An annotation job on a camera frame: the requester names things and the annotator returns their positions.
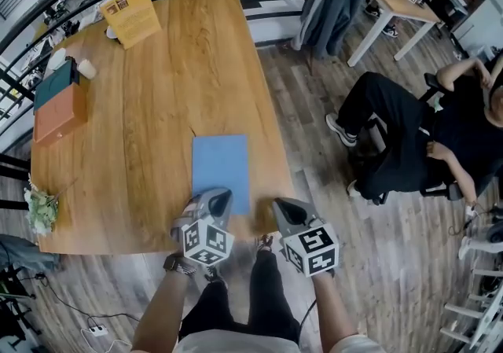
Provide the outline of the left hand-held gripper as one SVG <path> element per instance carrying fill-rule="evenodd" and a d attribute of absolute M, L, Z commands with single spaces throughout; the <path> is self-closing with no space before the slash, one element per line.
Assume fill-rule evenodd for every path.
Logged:
<path fill-rule="evenodd" d="M 189 200 L 170 230 L 185 258 L 211 267 L 229 257 L 234 242 L 228 231 L 232 205 L 228 188 L 206 190 Z"/>

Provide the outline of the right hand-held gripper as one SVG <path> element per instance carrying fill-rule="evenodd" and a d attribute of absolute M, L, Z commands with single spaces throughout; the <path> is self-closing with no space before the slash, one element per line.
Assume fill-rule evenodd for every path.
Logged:
<path fill-rule="evenodd" d="M 312 204 L 278 197 L 272 203 L 282 253 L 301 274 L 312 277 L 339 263 L 339 241 Z"/>

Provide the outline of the person's left forearm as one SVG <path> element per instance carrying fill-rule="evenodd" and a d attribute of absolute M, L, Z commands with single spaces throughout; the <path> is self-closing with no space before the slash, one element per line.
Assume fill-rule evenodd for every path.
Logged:
<path fill-rule="evenodd" d="M 172 353 L 178 341 L 185 295 L 196 273 L 167 270 L 134 333 L 130 353 Z"/>

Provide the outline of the person's right forearm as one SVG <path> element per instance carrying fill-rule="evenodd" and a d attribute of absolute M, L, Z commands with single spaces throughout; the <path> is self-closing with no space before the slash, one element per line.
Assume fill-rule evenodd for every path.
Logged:
<path fill-rule="evenodd" d="M 358 333 L 343 304 L 336 281 L 328 272 L 311 278 L 318 307 L 321 347 L 324 353 L 341 340 Z"/>

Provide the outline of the person's left shoe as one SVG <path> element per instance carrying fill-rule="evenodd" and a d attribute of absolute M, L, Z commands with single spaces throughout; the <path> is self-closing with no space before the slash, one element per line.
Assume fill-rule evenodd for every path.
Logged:
<path fill-rule="evenodd" d="M 220 274 L 219 269 L 217 266 L 209 266 L 204 268 L 204 278 L 206 279 L 207 282 L 212 283 L 212 282 L 220 282 L 222 283 L 225 287 L 227 287 L 226 281 Z"/>

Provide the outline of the person's shoe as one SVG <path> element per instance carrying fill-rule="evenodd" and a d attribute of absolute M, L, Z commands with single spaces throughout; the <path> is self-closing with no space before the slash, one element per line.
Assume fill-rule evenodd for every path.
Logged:
<path fill-rule="evenodd" d="M 220 282 L 222 283 L 225 287 L 227 287 L 226 281 L 220 274 L 219 269 L 217 266 L 209 266 L 204 268 L 204 278 L 206 279 L 207 282 L 212 283 L 212 282 Z"/>
<path fill-rule="evenodd" d="M 274 236 L 270 234 L 264 234 L 255 240 L 256 253 L 260 252 L 272 252 L 272 245 L 274 242 Z"/>

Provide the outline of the person's black trousers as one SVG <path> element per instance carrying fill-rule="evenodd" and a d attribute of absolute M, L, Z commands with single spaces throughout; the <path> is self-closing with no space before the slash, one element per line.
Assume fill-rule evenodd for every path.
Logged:
<path fill-rule="evenodd" d="M 249 286 L 248 322 L 236 322 L 229 309 L 227 287 L 220 282 L 207 283 L 193 309 L 182 320 L 178 339 L 212 329 L 272 336 L 299 342 L 300 324 L 292 315 L 285 298 L 276 256 L 257 253 Z"/>

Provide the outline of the person's grey shirt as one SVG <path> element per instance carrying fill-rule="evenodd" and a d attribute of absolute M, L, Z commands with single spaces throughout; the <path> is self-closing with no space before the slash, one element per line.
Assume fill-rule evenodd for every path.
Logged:
<path fill-rule="evenodd" d="M 293 341 L 212 329 L 193 333 L 179 342 L 173 353 L 301 353 Z M 386 353 L 367 336 L 348 336 L 337 342 L 329 353 Z"/>

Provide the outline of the orange brown box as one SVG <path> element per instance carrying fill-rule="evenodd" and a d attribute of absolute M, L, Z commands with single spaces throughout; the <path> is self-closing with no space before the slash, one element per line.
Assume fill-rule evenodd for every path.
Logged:
<path fill-rule="evenodd" d="M 86 92 L 72 83 L 35 111 L 34 142 L 52 145 L 86 121 Z"/>

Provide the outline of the black office chair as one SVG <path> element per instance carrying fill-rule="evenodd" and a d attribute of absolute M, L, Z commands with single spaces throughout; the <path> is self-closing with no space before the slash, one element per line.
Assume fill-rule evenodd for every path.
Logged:
<path fill-rule="evenodd" d="M 440 93 L 440 106 L 447 105 L 448 91 L 441 87 L 434 74 L 424 73 L 424 81 L 428 90 L 420 97 L 419 101 L 427 103 L 437 93 Z M 395 129 L 390 130 L 387 124 L 377 115 L 372 114 L 369 121 L 363 127 L 364 141 L 354 152 L 349 154 L 349 162 L 357 173 L 363 171 L 366 165 L 376 160 L 381 154 L 385 154 L 391 148 L 393 141 L 397 138 Z M 503 163 L 497 166 L 497 171 L 481 178 L 475 178 L 475 190 L 481 194 L 494 178 L 497 178 L 499 188 L 499 198 L 503 200 Z M 430 183 L 426 188 L 420 190 L 422 197 L 444 197 L 448 201 L 460 200 L 463 196 L 461 189 L 455 181 L 441 181 Z"/>

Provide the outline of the white cup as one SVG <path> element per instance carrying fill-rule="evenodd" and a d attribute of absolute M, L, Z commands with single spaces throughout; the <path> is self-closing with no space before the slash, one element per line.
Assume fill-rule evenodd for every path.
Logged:
<path fill-rule="evenodd" d="M 81 75 L 85 76 L 89 80 L 92 80 L 97 74 L 96 68 L 87 59 L 84 59 L 78 63 L 77 70 Z"/>

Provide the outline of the dark green box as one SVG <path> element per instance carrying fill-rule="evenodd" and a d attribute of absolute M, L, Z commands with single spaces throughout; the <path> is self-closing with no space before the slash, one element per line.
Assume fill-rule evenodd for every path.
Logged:
<path fill-rule="evenodd" d="M 73 57 L 67 57 L 61 67 L 39 83 L 35 89 L 34 111 L 73 83 L 79 84 L 80 74 Z"/>

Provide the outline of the yellow standing menu card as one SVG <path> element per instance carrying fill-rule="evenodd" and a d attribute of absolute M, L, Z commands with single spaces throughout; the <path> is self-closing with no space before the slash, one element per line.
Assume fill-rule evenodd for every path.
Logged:
<path fill-rule="evenodd" d="M 152 0 L 104 0 L 99 8 L 125 50 L 161 29 Z"/>

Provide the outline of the white bowl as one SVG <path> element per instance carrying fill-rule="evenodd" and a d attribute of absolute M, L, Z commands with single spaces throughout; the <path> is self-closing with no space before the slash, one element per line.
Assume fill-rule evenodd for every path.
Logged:
<path fill-rule="evenodd" d="M 47 68 L 50 71 L 56 71 L 66 62 L 67 51 L 65 48 L 57 50 L 49 59 Z"/>

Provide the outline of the grey hanging coat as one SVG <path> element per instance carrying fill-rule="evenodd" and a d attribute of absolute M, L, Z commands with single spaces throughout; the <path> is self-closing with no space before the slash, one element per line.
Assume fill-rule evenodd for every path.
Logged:
<path fill-rule="evenodd" d="M 306 0 L 291 47 L 309 46 L 313 57 L 334 57 L 363 0 Z"/>

